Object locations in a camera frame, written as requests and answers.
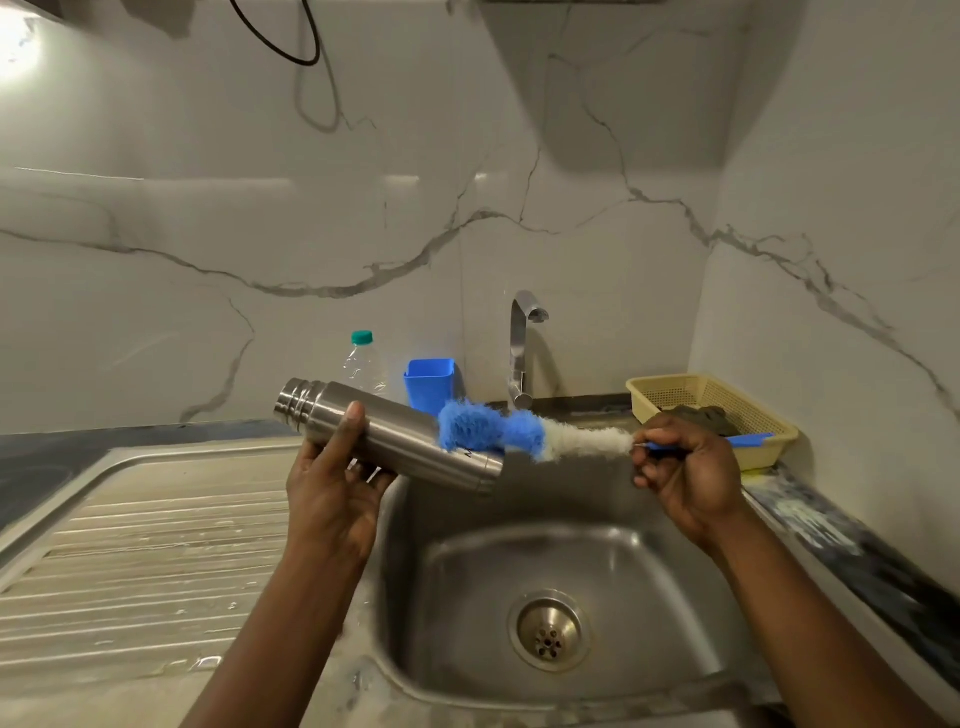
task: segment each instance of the blue plastic container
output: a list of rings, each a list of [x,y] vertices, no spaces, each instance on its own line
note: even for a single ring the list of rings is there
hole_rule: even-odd
[[[436,417],[453,399],[453,359],[411,359],[403,373],[410,406]]]

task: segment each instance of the sink basin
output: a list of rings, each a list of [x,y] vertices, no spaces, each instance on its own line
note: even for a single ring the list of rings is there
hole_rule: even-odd
[[[721,573],[632,465],[509,455],[493,496],[395,486],[376,637],[413,692],[548,704],[672,690],[756,656]]]

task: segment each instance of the stainless steel bottle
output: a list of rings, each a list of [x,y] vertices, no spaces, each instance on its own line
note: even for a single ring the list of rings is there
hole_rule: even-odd
[[[437,419],[405,404],[384,400],[335,381],[291,379],[274,415],[315,442],[325,443],[352,401],[367,410],[367,433],[356,456],[381,468],[439,485],[488,494],[503,470],[503,456],[437,444]]]

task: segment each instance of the white marble wall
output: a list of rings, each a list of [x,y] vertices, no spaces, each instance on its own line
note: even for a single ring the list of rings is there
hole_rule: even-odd
[[[245,5],[296,47],[299,0]],[[521,287],[538,396],[685,368],[744,0],[313,6],[336,95],[227,0],[37,22],[0,76],[0,432],[269,416],[355,328],[398,397],[448,355],[503,399]]]
[[[960,592],[960,12],[760,5],[691,366],[796,422],[804,476]]]

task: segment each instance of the faucet spout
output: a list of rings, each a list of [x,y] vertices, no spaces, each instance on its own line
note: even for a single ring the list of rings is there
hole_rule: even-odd
[[[530,291],[517,291],[510,309],[510,376],[507,402],[513,409],[530,409],[534,398],[527,392],[527,323],[542,324],[550,314]]]

